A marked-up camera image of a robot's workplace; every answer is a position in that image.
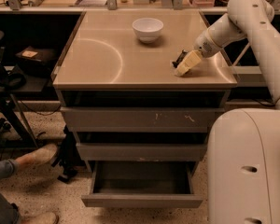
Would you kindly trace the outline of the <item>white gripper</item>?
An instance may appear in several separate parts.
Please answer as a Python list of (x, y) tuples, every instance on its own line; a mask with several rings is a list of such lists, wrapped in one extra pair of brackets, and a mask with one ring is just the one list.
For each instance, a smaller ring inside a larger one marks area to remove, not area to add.
[(203, 31), (196, 38), (193, 47), (196, 50), (190, 51), (175, 69), (176, 76), (184, 76), (191, 68), (196, 66), (203, 57), (212, 57), (222, 50), (222, 47), (215, 43), (207, 30)]

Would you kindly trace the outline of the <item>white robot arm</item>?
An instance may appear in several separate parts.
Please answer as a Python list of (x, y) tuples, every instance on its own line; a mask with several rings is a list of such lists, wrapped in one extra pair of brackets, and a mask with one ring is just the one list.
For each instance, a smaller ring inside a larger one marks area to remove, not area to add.
[(280, 33), (265, 0), (229, 0), (226, 13), (195, 41), (177, 76), (247, 39), (272, 109), (241, 108), (221, 115), (207, 145), (209, 224), (280, 224)]

